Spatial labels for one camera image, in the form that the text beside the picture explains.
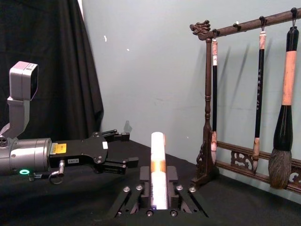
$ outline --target black fabric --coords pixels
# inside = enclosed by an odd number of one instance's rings
[[[100,130],[102,98],[77,0],[0,0],[0,128],[9,122],[9,70],[39,65],[30,121],[18,138],[87,138]]]
[[[136,142],[109,143],[110,158],[139,157],[150,165],[150,148]],[[195,165],[166,155],[177,168],[179,183],[188,187]],[[47,180],[29,182],[20,176],[0,177],[1,226],[113,226],[104,216],[124,186],[139,183],[139,167],[126,175],[94,174],[89,167],[66,168],[59,186]],[[301,205],[219,176],[199,189],[215,215],[233,226],[300,226]]]

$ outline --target gray wall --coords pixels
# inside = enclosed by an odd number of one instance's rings
[[[151,133],[166,134],[166,152],[196,162],[204,125],[205,42],[190,24],[212,28],[300,7],[300,0],[86,0],[84,18],[104,103],[103,130],[123,131],[150,146]],[[281,105],[285,42],[291,22],[267,27],[261,150],[272,151]],[[218,140],[253,147],[260,29],[218,39]],[[293,97],[293,158],[301,159],[301,63]],[[217,159],[230,162],[230,151]],[[267,174],[268,162],[258,172]],[[257,180],[221,170],[229,177],[301,203],[301,197],[270,189]]]

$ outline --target gray metal cylinder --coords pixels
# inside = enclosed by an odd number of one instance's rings
[[[0,175],[48,171],[51,145],[50,138],[13,140],[6,150],[0,150],[5,154],[0,156]]]

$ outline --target metal bolt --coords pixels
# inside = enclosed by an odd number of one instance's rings
[[[123,188],[123,191],[124,191],[124,192],[129,192],[130,190],[131,190],[131,189],[130,189],[128,186],[126,186],[126,187]]]
[[[177,189],[178,191],[183,190],[183,186],[182,186],[182,185],[178,185],[178,186],[176,187],[176,189]]]
[[[195,189],[195,187],[190,187],[189,191],[192,193],[192,192],[196,192],[197,190]]]
[[[178,215],[178,212],[175,211],[175,210],[172,210],[172,211],[170,211],[170,215],[171,215],[172,217],[176,217],[176,216]]]
[[[151,210],[146,211],[146,215],[148,217],[151,217],[154,213]]]
[[[141,191],[141,190],[143,189],[143,187],[142,187],[141,185],[138,185],[138,186],[136,187],[136,189],[137,189],[138,191]]]

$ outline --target black table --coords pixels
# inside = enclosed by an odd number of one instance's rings
[[[109,143],[110,158],[139,157],[139,166],[150,165],[150,148],[136,142]],[[188,187],[195,165],[166,155],[177,168],[179,182]],[[139,167],[126,175],[94,174],[89,167],[65,170],[58,186],[47,180],[29,182],[19,176],[0,177],[1,226],[88,226],[101,223],[124,186],[139,182]],[[199,192],[216,216],[230,225],[300,226],[301,205],[220,175]]]

